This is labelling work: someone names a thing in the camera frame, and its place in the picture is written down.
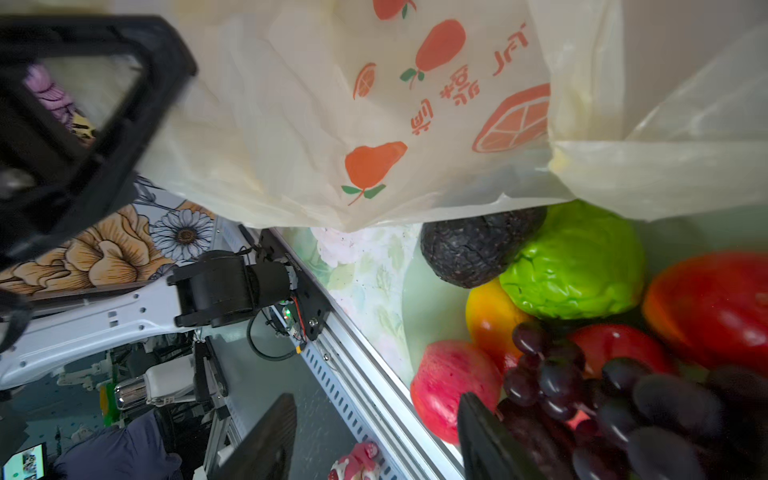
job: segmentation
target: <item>orange flower illustration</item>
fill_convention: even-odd
[[[61,247],[1,272],[0,288],[29,295],[143,282],[169,263],[153,245],[149,219],[127,205]]]

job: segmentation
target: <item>black cable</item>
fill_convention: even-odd
[[[267,355],[266,353],[261,352],[258,348],[256,348],[256,345],[253,343],[253,339],[250,337],[250,329],[253,327],[253,321],[256,319],[256,317],[248,320],[248,327],[245,329],[245,338],[248,340],[248,345],[250,345],[250,349],[253,350],[254,353],[256,353],[258,356],[265,360],[269,360],[270,362],[282,362],[283,360],[287,360],[290,357],[296,355],[296,350],[291,350],[290,352],[286,353],[285,355],[281,356],[271,356]]]

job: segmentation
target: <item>red wire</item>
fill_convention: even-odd
[[[301,309],[299,308],[299,299],[297,299],[295,296],[292,296],[291,299],[293,300],[293,305],[296,305],[296,313],[299,314],[299,323],[301,324],[301,331],[304,334],[304,340],[309,341],[309,337],[306,336],[306,329],[304,328],[304,319],[301,316]]]

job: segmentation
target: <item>pink toy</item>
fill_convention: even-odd
[[[373,460],[378,454],[375,443],[358,443],[352,453],[333,464],[328,480],[379,480],[380,467]]]

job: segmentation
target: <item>printed orange slice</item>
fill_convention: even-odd
[[[472,150],[480,154],[511,150],[547,134],[549,84],[519,91],[485,122]]]
[[[357,74],[355,80],[355,91],[352,98],[365,97],[373,88],[373,82],[376,80],[376,64],[369,63]]]

